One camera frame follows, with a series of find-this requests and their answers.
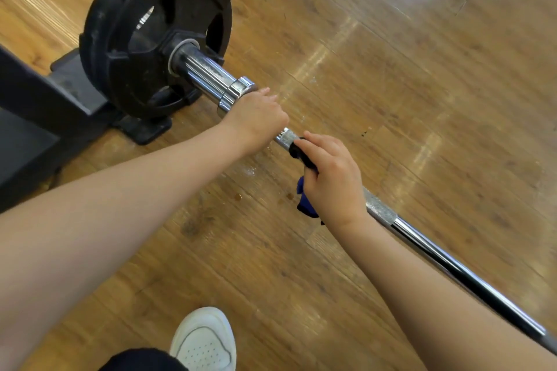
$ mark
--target black pants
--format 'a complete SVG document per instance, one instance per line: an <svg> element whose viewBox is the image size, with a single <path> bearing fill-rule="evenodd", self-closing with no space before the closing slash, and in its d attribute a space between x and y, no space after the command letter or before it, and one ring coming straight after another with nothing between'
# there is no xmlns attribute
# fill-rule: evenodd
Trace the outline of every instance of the black pants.
<svg viewBox="0 0 557 371"><path fill-rule="evenodd" d="M175 357L153 348L129 349L114 355L99 371L188 371Z"/></svg>

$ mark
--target white sneaker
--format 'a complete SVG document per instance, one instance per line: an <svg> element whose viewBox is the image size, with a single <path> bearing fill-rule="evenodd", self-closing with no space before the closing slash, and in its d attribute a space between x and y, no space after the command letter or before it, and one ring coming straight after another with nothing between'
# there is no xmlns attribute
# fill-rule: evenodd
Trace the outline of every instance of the white sneaker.
<svg viewBox="0 0 557 371"><path fill-rule="evenodd" d="M178 326L169 352L189 371L234 371L236 342L228 319L212 306L199 308Z"/></svg>

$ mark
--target floor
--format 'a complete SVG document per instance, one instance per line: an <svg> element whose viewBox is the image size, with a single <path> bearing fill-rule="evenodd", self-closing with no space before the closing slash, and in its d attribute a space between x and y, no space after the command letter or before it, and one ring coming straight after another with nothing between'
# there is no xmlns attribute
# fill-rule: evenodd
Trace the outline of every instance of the floor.
<svg viewBox="0 0 557 371"><path fill-rule="evenodd" d="M46 73L77 46L91 1L0 0L0 43ZM371 191L557 332L557 0L233 0L233 11L233 75L279 93L294 131L341 138ZM108 132L62 181L217 121L203 99L147 147ZM238 369L423 369L364 275L296 211L301 173L276 146L231 167L24 369L166 349L204 305L230 318Z"/></svg>

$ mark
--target chrome bar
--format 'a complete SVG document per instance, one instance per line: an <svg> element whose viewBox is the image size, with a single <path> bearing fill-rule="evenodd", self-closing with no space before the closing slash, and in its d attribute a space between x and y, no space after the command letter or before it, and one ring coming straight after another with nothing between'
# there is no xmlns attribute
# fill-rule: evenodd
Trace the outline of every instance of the chrome bar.
<svg viewBox="0 0 557 371"><path fill-rule="evenodd" d="M179 75L188 76L193 84L218 105L221 115L226 114L235 100L256 88L249 79L235 79L220 65L206 58L197 47L183 44L169 61ZM285 150L298 136L285 128L275 141ZM479 301L518 328L547 350L557 355L557 340L546 329L529 317L516 304L503 296L489 283L474 274L461 262L439 248L425 235L400 218L391 208L363 187L368 213L391 233L399 237L424 259L447 274Z"/></svg>

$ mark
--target hand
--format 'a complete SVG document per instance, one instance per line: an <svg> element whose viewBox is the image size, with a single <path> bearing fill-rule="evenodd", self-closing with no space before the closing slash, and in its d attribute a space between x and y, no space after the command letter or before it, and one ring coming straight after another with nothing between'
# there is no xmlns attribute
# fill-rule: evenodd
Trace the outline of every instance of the hand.
<svg viewBox="0 0 557 371"><path fill-rule="evenodd" d="M303 136L306 139L295 139L294 143L319 170L306 167L303 192L327 228L334 234L369 220L360 169L348 149L328 135L306 131Z"/></svg>
<svg viewBox="0 0 557 371"><path fill-rule="evenodd" d="M233 130L244 156L265 148L288 125L288 114L276 102L276 95L268 95L270 91L262 88L243 95L220 122Z"/></svg>

